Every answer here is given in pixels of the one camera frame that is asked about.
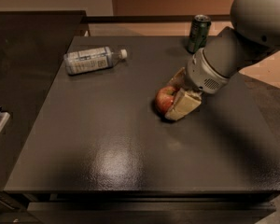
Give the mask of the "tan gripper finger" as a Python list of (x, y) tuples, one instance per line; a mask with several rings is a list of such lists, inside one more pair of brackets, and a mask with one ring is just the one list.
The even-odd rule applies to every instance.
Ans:
[(165, 117), (168, 120), (180, 120), (195, 110), (201, 103), (202, 94), (200, 92), (180, 89), (174, 98), (173, 104), (165, 113)]
[(185, 84), (185, 68), (182, 67), (180, 68), (174, 76), (168, 81), (167, 85), (171, 88), (174, 89), (185, 89), (186, 84)]

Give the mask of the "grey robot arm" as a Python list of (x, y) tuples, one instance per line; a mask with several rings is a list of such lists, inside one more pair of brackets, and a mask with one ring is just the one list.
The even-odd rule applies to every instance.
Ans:
[(164, 113), (167, 119), (184, 118), (201, 104), (203, 94), (218, 92), (237, 71), (280, 50), (280, 0), (234, 0), (231, 23), (169, 81), (177, 93)]

